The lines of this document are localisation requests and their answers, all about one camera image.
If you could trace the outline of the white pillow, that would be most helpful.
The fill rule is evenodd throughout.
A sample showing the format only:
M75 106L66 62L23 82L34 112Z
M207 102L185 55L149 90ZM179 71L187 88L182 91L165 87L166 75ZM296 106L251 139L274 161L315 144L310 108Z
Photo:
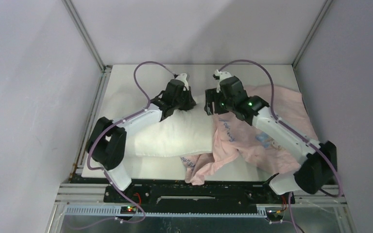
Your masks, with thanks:
M197 103L193 109L177 110L167 119L127 136L125 156L183 157L211 153L213 118L204 111L205 94L193 98Z

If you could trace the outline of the pink and blue pillowcase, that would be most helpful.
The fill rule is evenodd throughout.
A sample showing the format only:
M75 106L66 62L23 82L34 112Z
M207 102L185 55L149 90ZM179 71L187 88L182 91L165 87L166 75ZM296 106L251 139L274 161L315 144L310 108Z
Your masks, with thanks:
M275 86L271 92L269 85L247 85L244 89L249 96L259 96L264 100L273 98L276 114L302 133L317 139L300 92L281 86ZM238 120L234 114L212 115L212 118L215 129L212 152L181 157L186 167L186 183L202 185L210 175L218 174L239 157L251 167L272 175L300 168L286 149L266 133Z

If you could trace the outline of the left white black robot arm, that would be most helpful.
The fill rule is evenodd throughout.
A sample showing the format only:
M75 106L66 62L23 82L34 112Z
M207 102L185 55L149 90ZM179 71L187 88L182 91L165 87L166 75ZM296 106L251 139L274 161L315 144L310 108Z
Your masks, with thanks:
M119 120L101 117L97 120L85 150L89 170L101 170L116 189L115 195L122 202L134 196L132 179L123 159L127 137L170 117L176 110L191 110L196 105L185 73L167 83L165 90L148 100L145 108Z

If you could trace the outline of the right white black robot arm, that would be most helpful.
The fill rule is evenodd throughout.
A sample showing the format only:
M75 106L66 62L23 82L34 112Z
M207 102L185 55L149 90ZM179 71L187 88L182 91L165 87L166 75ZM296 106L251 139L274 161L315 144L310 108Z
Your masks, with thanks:
M263 189L267 202L275 203L283 194L303 190L316 194L336 171L336 146L321 143L292 128L273 113L272 106L259 96L249 97L239 78L228 72L215 74L217 87L205 91L204 110L208 115L232 113L248 125L270 136L300 164L298 170L277 173Z

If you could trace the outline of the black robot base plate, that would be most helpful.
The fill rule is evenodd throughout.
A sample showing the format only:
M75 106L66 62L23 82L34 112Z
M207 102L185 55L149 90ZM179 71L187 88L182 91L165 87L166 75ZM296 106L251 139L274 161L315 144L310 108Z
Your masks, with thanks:
M295 203L294 197L278 195L263 182L208 181L192 185L179 180L146 179L134 179L123 195L107 186L103 201L127 203L124 196L148 212L250 213L261 205Z

